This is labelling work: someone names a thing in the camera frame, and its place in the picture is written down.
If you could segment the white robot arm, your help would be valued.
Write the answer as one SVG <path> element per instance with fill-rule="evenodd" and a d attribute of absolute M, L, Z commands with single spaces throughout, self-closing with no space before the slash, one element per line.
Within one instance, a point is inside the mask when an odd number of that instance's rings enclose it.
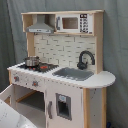
<path fill-rule="evenodd" d="M 0 99 L 0 128 L 37 128 L 28 118 L 19 114 Z"/>

